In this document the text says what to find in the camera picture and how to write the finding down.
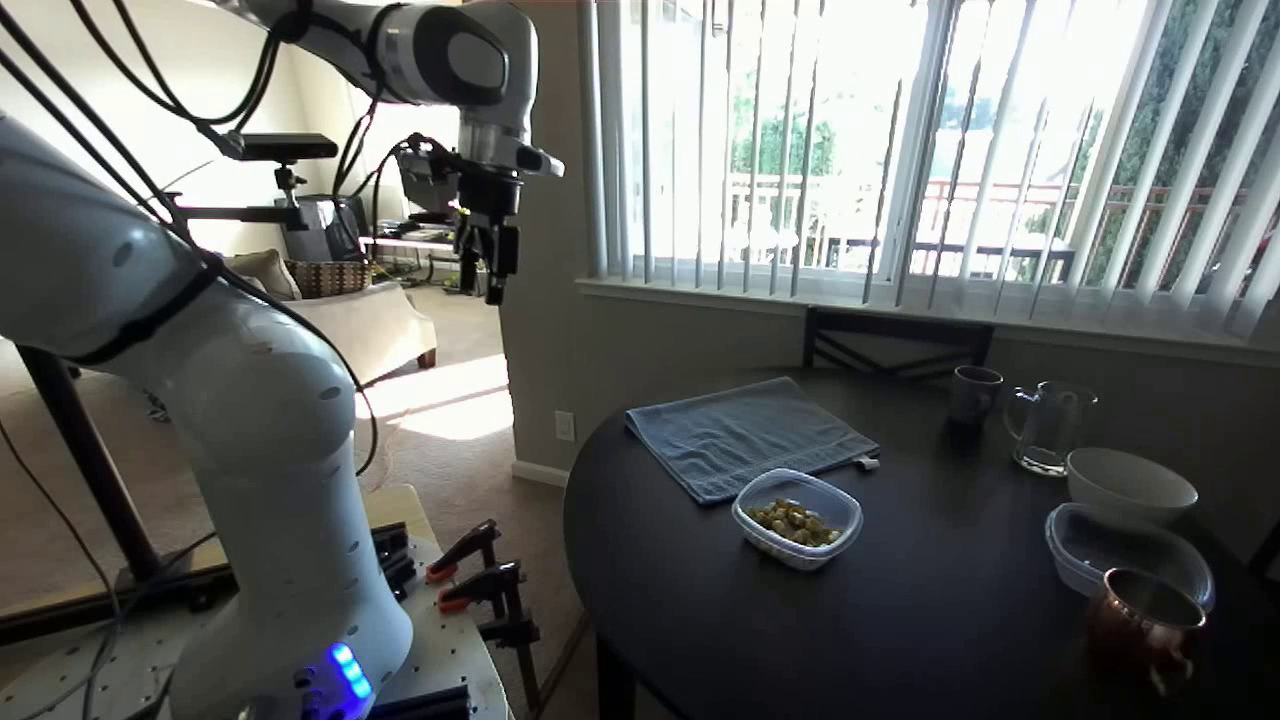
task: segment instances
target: dark table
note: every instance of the dark table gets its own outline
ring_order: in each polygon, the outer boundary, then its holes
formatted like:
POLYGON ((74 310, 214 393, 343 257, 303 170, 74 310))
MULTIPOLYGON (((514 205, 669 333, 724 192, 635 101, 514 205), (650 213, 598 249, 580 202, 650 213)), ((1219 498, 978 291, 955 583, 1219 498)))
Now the dark table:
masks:
POLYGON ((1059 583, 1044 515, 1059 481, 1008 466, 997 419, 944 425, 944 390, 796 378, 881 441, 886 467, 824 472, 864 503, 862 540, 806 577, 734 509, 698 509, 612 416, 565 503, 572 580, 600 636, 600 718, 635 681, 678 718, 1280 718, 1280 610, 1198 526, 1215 571, 1198 681, 1158 702, 1083 655, 1087 600, 1059 583))

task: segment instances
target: vertical blinds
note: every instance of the vertical blinds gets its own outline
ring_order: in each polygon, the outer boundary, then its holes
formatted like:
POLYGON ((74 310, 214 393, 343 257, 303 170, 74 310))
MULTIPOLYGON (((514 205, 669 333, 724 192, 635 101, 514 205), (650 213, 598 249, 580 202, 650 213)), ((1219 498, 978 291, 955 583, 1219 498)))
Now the vertical blinds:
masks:
POLYGON ((600 277, 1247 335, 1267 0, 600 0, 600 277))

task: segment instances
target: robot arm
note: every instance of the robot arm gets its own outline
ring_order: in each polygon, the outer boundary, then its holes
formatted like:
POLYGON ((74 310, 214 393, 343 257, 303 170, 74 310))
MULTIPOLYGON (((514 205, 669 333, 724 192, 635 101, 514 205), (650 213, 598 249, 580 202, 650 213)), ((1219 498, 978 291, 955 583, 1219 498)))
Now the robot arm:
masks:
MULTIPOLYGON (((459 197, 514 240, 530 148, 534 25, 507 3, 220 0, 354 86, 459 105, 459 197)), ((354 472, 354 381, 312 333, 0 113, 0 335, 163 399, 235 571, 183 648, 173 718, 366 718, 413 648, 354 472)))
POLYGON ((465 209, 456 229, 459 286, 472 291, 478 265, 489 265, 489 302, 504 302, 517 273, 517 213, 523 175, 565 175, 565 165, 534 148, 535 29, 504 0, 459 8, 431 3, 292 3, 292 0, 217 0, 312 57, 342 70, 368 97, 399 105, 456 105, 459 152, 420 141, 399 144, 397 165, 409 202, 428 213, 442 190, 465 209))

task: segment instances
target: cable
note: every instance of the cable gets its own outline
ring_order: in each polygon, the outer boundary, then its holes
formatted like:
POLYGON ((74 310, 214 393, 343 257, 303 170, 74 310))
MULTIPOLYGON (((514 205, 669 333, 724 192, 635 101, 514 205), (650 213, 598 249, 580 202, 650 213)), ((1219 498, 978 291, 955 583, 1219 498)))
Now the cable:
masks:
POLYGON ((143 32, 136 29, 132 12, 125 0, 116 0, 116 17, 136 48, 136 57, 149 66, 149 78, 161 86, 149 88, 127 66, 125 57, 112 48, 112 41, 101 32, 101 25, 92 22, 92 12, 86 8, 86 0, 74 0, 74 12, 80 17, 80 29, 92 38, 92 46, 112 61, 112 70, 141 94, 149 97, 156 108, 187 122, 203 141, 214 141, 220 152, 228 152, 228 137, 235 137, 253 113, 262 108, 262 101, 267 97, 267 86, 272 86, 272 72, 275 72, 275 61, 280 61, 280 25, 267 29, 267 41, 262 48, 262 61, 255 61, 255 72, 253 72, 253 86, 246 88, 242 105, 220 113, 220 117, 197 117, 178 94, 173 86, 163 80, 143 32))
POLYGON ((342 158, 336 158, 333 184, 329 184, 329 202, 336 209, 336 229, 356 245, 356 251, 361 251, 361 229, 354 229, 347 216, 343 216, 343 184, 354 181, 354 173, 356 173, 356 165, 366 158, 366 141, 374 133, 375 108, 380 108, 380 88, 368 97, 368 108, 356 117, 356 123, 354 123, 342 158))
POLYGON ((127 594, 125 610, 116 614, 112 628, 105 631, 105 641, 101 641, 97 652, 92 652, 92 665, 90 665, 90 678, 86 678, 86 705, 80 705, 80 718, 86 718, 86 720, 92 720, 92 687, 97 687, 97 678, 105 674, 110 652, 112 652, 116 641, 119 641, 119 628, 125 628, 127 614, 132 614, 149 594, 156 594, 156 589, 169 580, 169 571, 173 571, 179 560, 187 560, 187 558, 192 558, 199 545, 210 545, 210 540, 217 540, 217 533, 203 533, 203 536, 197 536, 192 545, 178 547, 178 551, 161 565, 161 571, 156 571, 152 580, 143 580, 143 583, 136 583, 136 589, 127 594))
POLYGON ((66 72, 39 51, 39 46, 0 8, 0 29, 34 57, 34 66, 77 105, 77 113, 119 152, 119 162, 143 181, 143 190, 163 202, 161 184, 149 175, 149 170, 127 152, 127 144, 105 123, 92 105, 67 86, 66 72))
POLYGON ((110 568, 92 558, 90 540, 77 533, 74 515, 58 503, 58 498, 39 486, 39 476, 34 472, 34 466, 21 455, 21 448, 11 445, 9 427, 0 425, 0 441, 9 448, 9 455, 18 459, 18 467, 28 476, 28 486, 45 498, 45 503, 58 511, 58 521, 67 529, 67 536, 77 540, 77 547, 86 551, 86 560, 92 565, 97 580, 112 594, 116 606, 116 589, 110 580, 110 568))
POLYGON ((97 144, 90 144, 90 137, 67 122, 67 113, 60 113, 34 80, 28 72, 18 70, 18 61, 9 51, 0 51, 0 66, 9 70, 9 78, 119 184, 125 197, 132 197, 143 213, 152 213, 156 221, 163 221, 101 152, 97 144))
POLYGON ((152 48, 149 48, 143 32, 136 29, 136 22, 132 22, 132 12, 127 12, 125 0, 116 0, 116 17, 119 17, 119 25, 125 25, 125 32, 127 32, 127 41, 132 41, 132 48, 136 48, 136 57, 149 66, 152 80, 161 86, 161 94, 173 101, 173 108, 178 108, 183 122, 192 122, 192 123, 231 123, 231 122, 235 122, 231 133, 242 133, 242 130, 253 122, 253 113, 262 108, 262 101, 267 97, 267 86, 272 86, 272 72, 275 72, 275 57, 280 57, 280 25, 267 29, 267 41, 265 41, 265 48, 262 48, 262 61, 255 61, 255 70, 253 70, 253 86, 248 86, 248 94, 242 97, 242 105, 235 105, 231 113, 226 113, 226 117, 197 117, 197 113, 187 113, 187 108, 179 105, 179 97, 169 88, 156 57, 152 57, 152 48))
POLYGON ((380 427, 375 427, 374 397, 368 397, 368 390, 361 384, 354 362, 347 362, 312 320, 303 320, 302 313, 292 313, 289 304, 280 304, 275 295, 267 295, 265 288, 248 286, 246 277, 228 273, 228 267, 226 267, 214 251, 203 251, 197 240, 183 236, 183 245, 187 245, 192 251, 210 257, 210 260, 214 260, 210 273, 217 273, 226 286, 231 286, 231 288, 246 291, 246 295, 255 295, 255 302, 267 304, 272 313, 295 320, 303 333, 312 333, 312 335, 342 362, 343 378, 354 381, 354 390, 356 390, 356 397, 366 399, 366 414, 368 414, 368 454, 366 454, 366 459, 361 459, 361 467, 356 467, 356 476, 366 476, 366 472, 374 467, 374 459, 375 459, 380 427))
MULTIPOLYGON (((125 616, 119 610, 119 594, 110 577, 110 568, 92 558, 90 540, 80 536, 80 529, 74 526, 74 515, 60 509, 60 501, 48 492, 48 486, 34 472, 34 466, 23 459, 23 454, 11 445, 9 427, 0 425, 0 441, 11 455, 11 466, 28 476, 28 486, 45 498, 45 503, 58 511, 58 521, 67 529, 67 536, 77 540, 80 558, 92 565, 97 580, 105 583, 105 594, 112 596, 112 624, 125 616)), ((52 711, 58 705, 66 705, 67 696, 77 696, 90 685, 90 678, 80 685, 74 685, 67 691, 60 691, 58 702, 48 702, 45 707, 28 711, 23 720, 36 720, 45 711, 52 711)))
POLYGON ((375 205, 380 205, 380 197, 383 197, 383 170, 387 170, 387 158, 383 162, 375 162, 375 170, 374 170, 374 192, 368 192, 368 229, 374 229, 374 240, 375 240, 375 205))

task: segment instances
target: gray towel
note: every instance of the gray towel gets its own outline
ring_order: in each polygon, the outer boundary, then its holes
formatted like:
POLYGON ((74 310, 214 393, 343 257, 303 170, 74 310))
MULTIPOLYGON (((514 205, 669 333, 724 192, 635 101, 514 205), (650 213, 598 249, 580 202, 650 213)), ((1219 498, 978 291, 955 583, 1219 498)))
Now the gray towel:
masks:
POLYGON ((791 378, 630 410, 630 425, 698 503, 724 503, 768 467, 819 472, 876 454, 791 378))

